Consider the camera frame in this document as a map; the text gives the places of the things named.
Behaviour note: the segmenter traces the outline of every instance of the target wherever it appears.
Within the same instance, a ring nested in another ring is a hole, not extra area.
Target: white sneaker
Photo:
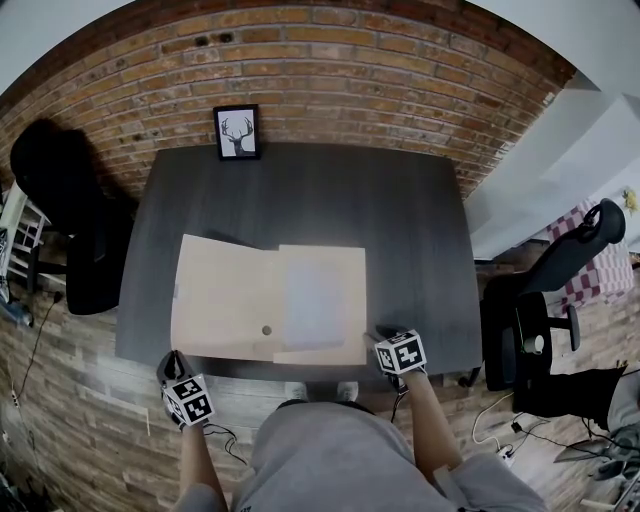
[[[304,382],[285,382],[284,383],[284,396],[287,400],[304,400],[309,401],[309,395],[307,395],[307,385]]]
[[[336,402],[355,402],[358,398],[357,382],[340,382],[336,393]]]

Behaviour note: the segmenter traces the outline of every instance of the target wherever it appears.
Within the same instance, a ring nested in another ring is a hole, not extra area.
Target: checkered cloth
[[[567,231],[577,228],[596,204],[594,201],[583,201],[553,224],[549,224],[549,241],[553,243]],[[564,296],[553,304],[553,309],[564,314],[570,304],[579,308],[597,298],[613,304],[631,290],[633,284],[633,270],[626,242],[623,240],[619,244],[609,244],[564,286]]]

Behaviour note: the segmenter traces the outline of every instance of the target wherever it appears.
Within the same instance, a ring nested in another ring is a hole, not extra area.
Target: white wall
[[[0,6],[0,94],[55,45],[132,0],[6,0]]]
[[[595,84],[580,76],[568,84],[465,202],[474,256],[491,259],[630,179],[624,173],[640,158],[640,9],[632,0],[471,1]]]
[[[470,0],[526,30],[601,90],[640,96],[640,8],[632,0]]]

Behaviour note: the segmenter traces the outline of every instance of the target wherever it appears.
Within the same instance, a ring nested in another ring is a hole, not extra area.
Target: gray shirt
[[[607,426],[613,434],[622,427],[640,422],[640,372],[620,377],[607,414]]]
[[[402,434],[372,414],[330,403],[274,412],[258,432],[255,476],[234,494],[238,512],[545,511],[543,500],[495,455],[476,455],[445,472],[450,501],[416,468]],[[213,512],[219,497],[197,485],[179,512]]]

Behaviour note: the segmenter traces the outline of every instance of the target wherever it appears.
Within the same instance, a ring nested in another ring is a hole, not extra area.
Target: cardboard sheet
[[[184,235],[171,313],[171,346],[185,354],[272,361],[283,349],[277,251]],[[271,334],[263,334],[268,327]]]
[[[365,251],[279,251],[185,235],[171,346],[185,354],[283,364],[366,364]],[[270,334],[264,334],[264,328]]]

